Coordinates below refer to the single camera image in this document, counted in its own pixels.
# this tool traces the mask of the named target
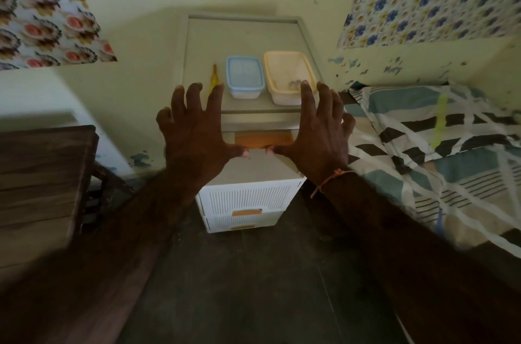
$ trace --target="blue lid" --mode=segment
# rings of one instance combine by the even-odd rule
[[[248,56],[230,56],[226,60],[228,87],[243,92],[256,92],[266,86],[261,62]]]

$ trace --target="small yellow tool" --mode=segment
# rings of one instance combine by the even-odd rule
[[[212,90],[215,86],[219,84],[219,77],[217,76],[217,64],[214,64],[214,71],[212,73],[212,80],[210,81],[210,93],[212,93]]]

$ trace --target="yellow wall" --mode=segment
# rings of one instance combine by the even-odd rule
[[[163,165],[163,140],[154,118],[157,110],[168,102],[172,90],[172,61],[180,9],[302,16],[325,64],[328,83],[339,90],[345,89],[350,80],[381,84],[418,79],[439,81],[449,77],[467,81],[510,41],[510,38],[501,38],[337,51],[336,43],[353,0],[87,1],[119,62],[4,71],[0,74],[0,88],[11,92],[23,88],[24,93],[31,93],[30,85],[24,80],[44,82],[49,90],[66,85],[126,159],[145,150],[152,169]],[[338,57],[344,58],[342,63],[329,61]],[[351,68],[349,60],[354,63]],[[391,64],[401,68],[398,74],[398,71],[384,72]]]
[[[480,69],[470,83],[500,107],[521,110],[521,36]]]

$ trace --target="blue lidded container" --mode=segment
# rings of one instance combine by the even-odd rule
[[[257,98],[266,87],[260,60],[249,56],[226,60],[226,80],[233,98]]]

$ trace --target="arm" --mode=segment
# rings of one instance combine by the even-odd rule
[[[226,145],[220,131],[223,85],[201,109],[193,84],[177,87],[172,109],[157,115],[167,168],[102,227],[80,236],[0,294],[3,344],[104,344],[117,339],[172,225],[233,157],[247,150]]]
[[[338,94],[319,84],[320,102],[302,84],[298,137],[268,153],[290,157],[313,183],[348,170],[354,118]],[[327,182],[328,197],[358,237],[415,344],[521,342],[521,294],[412,220],[355,173]]]

